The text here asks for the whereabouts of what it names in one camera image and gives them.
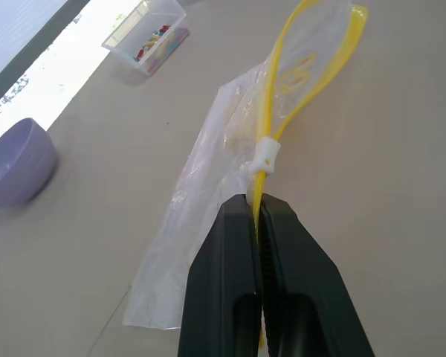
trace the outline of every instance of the table surface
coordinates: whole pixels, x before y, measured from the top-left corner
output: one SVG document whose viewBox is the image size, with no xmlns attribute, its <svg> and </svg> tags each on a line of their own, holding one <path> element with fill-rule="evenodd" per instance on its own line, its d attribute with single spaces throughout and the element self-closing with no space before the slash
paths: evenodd
<svg viewBox="0 0 446 357">
<path fill-rule="evenodd" d="M 377 356 L 446 356 L 446 0 L 367 0 L 361 43 L 282 138 L 266 191 L 340 269 Z M 122 327 L 126 292 L 218 87 L 270 52 L 292 0 L 187 8 L 146 79 L 107 57 L 51 127 L 60 167 L 0 211 L 0 356 L 176 356 Z"/>
</svg>

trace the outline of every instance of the plastic bag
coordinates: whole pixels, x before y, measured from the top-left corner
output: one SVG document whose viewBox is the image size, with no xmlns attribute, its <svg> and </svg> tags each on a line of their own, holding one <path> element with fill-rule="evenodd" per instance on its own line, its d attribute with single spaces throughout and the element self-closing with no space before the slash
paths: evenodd
<svg viewBox="0 0 446 357">
<path fill-rule="evenodd" d="M 365 21 L 364 7 L 305 0 L 269 58 L 219 89 L 132 285 L 124 324 L 180 327 L 188 271 L 221 204 L 246 193 L 259 212 L 265 174 L 249 170 L 256 143 L 269 135 L 279 140 L 288 122 L 343 67 Z"/>
</svg>

